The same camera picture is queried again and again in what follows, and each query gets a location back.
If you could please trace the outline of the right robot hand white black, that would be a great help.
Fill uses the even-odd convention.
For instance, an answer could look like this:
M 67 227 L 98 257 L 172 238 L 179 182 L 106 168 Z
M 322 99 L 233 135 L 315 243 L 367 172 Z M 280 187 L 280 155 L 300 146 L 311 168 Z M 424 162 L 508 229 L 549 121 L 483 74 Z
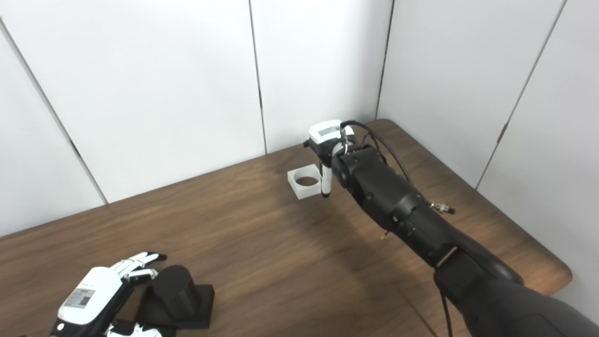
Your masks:
M 304 147 L 312 149 L 319 160 L 321 196 L 324 198 L 331 194 L 333 156 L 340 151 L 346 153 L 350 145 L 358 143 L 353 129 L 349 126 L 341 128 L 341 123 L 340 120 L 332 120 L 313 125 L 302 143 Z

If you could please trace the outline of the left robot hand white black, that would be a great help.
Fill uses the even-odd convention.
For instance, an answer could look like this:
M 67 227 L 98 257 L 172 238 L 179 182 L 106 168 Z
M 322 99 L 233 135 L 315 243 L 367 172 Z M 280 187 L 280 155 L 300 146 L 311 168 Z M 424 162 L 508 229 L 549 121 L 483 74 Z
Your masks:
M 158 272 L 147 266 L 167 259 L 158 252 L 141 252 L 111 267 L 88 271 L 58 309 L 51 337 L 175 337 L 174 328 L 117 319 L 136 286 Z

